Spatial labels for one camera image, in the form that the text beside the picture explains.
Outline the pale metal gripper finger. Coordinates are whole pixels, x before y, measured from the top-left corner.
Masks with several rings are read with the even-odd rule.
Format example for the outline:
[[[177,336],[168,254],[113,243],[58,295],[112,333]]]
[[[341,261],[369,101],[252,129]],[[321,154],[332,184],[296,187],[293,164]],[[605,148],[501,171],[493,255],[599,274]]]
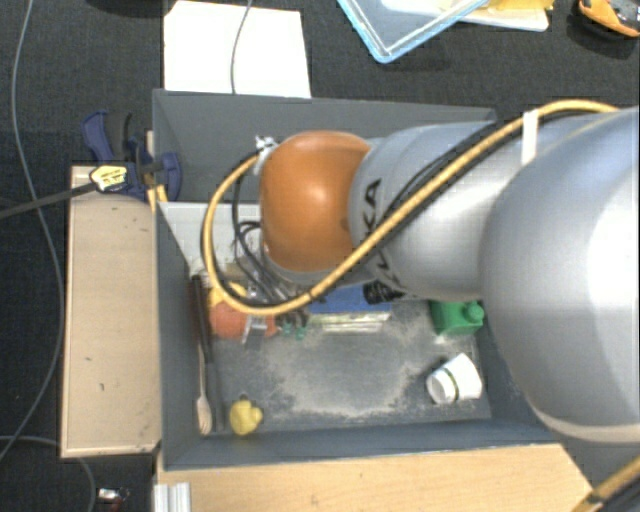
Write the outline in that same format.
[[[245,348],[254,347],[263,340],[268,329],[267,320],[263,316],[248,316],[242,335],[242,345]]]

